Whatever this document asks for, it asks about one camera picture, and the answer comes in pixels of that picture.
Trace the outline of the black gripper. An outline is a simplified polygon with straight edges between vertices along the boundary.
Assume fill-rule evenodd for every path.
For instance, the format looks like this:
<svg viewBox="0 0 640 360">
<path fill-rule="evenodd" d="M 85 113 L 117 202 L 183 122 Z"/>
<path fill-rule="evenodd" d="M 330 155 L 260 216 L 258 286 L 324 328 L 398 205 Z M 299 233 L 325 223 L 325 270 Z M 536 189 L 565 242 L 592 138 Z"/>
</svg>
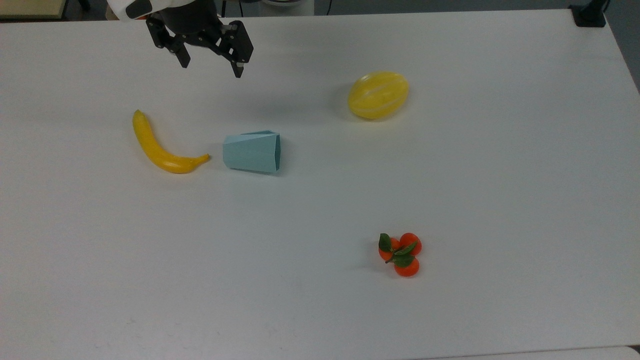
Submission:
<svg viewBox="0 0 640 360">
<path fill-rule="evenodd" d="M 191 61 L 185 43 L 207 47 L 228 60 L 236 78 L 240 79 L 245 64 L 254 51 L 249 33 L 240 20 L 224 24 L 217 15 L 214 0 L 194 0 L 176 7 L 166 7 L 146 19 L 155 47 L 167 49 L 182 68 Z"/>
</svg>

